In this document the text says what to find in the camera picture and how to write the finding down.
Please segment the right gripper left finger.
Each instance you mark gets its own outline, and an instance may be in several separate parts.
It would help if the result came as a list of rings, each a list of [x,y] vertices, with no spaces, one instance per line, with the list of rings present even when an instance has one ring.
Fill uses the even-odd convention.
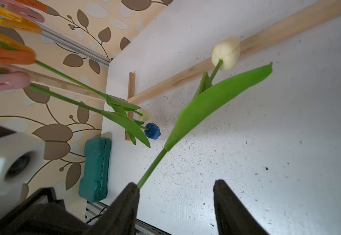
[[[85,235],[134,235],[140,191],[129,183]]]

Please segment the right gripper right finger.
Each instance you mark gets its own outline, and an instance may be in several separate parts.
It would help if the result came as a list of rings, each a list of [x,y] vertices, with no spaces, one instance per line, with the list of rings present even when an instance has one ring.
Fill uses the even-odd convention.
[[[224,180],[215,182],[213,192],[217,228],[220,235],[267,234]]]

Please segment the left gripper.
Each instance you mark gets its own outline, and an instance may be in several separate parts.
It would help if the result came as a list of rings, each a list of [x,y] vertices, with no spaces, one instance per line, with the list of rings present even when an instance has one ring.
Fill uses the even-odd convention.
[[[37,190],[0,218],[0,235],[82,235],[88,228],[66,211],[53,187]]]

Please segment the blue tulip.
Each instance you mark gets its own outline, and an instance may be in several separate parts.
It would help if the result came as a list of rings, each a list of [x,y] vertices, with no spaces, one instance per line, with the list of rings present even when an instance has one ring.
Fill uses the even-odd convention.
[[[23,73],[21,71],[16,71],[9,73],[7,70],[0,68],[0,91],[4,90],[16,90],[21,88],[29,87],[37,92],[43,93],[45,95],[50,95],[54,98],[60,99],[62,101],[75,104],[79,107],[86,108],[95,113],[101,114],[102,116],[108,118],[109,120],[115,122],[120,125],[129,133],[132,142],[135,144],[135,139],[138,139],[147,147],[150,147],[150,142],[148,138],[145,136],[145,133],[141,130],[143,127],[138,123],[130,119],[128,116],[117,112],[108,112],[104,110],[99,110],[97,108],[93,108],[88,105],[78,104],[76,101],[73,101],[65,96],[59,95],[57,93],[46,91],[43,88],[40,88],[37,85],[32,85],[30,82],[29,75]]]

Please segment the white tulip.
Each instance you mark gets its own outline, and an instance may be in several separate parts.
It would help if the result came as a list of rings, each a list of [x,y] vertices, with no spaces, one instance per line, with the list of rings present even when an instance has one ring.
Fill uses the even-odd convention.
[[[134,104],[129,104],[127,103],[126,101],[123,101],[121,99],[118,99],[114,96],[111,96],[111,95],[108,95],[108,94],[105,94],[103,92],[99,92],[97,91],[96,89],[82,83],[82,82],[79,82],[77,81],[76,79],[73,79],[72,77],[44,64],[43,62],[40,62],[38,60],[36,60],[36,54],[35,52],[26,47],[25,45],[23,44],[20,44],[2,34],[0,34],[0,48],[4,49],[4,50],[11,50],[11,51],[14,51],[14,52],[25,52],[25,53],[28,53],[29,54],[29,57],[30,57],[30,63],[31,64],[36,64],[44,69],[47,69],[77,85],[80,85],[81,87],[87,89],[88,91],[91,91],[95,94],[97,94],[99,97],[103,98],[104,100],[106,100],[106,102],[108,103],[109,106],[111,106],[112,108],[114,107],[122,107],[125,111],[127,112],[133,112],[133,113],[136,113],[138,115],[138,118],[139,118],[139,121],[144,121],[144,122],[147,122],[149,121],[150,119],[152,119],[152,115],[151,113],[146,110],[146,109],[143,109],[143,108],[140,108],[139,106],[137,105],[134,105]]]
[[[211,75],[208,75],[207,72],[203,73],[202,81],[193,100],[178,115],[163,149],[138,182],[139,189],[145,184],[164,156],[191,130],[217,109],[248,88],[262,82],[272,73],[272,63],[269,63],[213,85],[212,81],[217,72],[232,69],[236,65],[240,53],[240,40],[236,37],[229,37],[213,47],[211,53],[212,64],[215,66],[213,72]]]

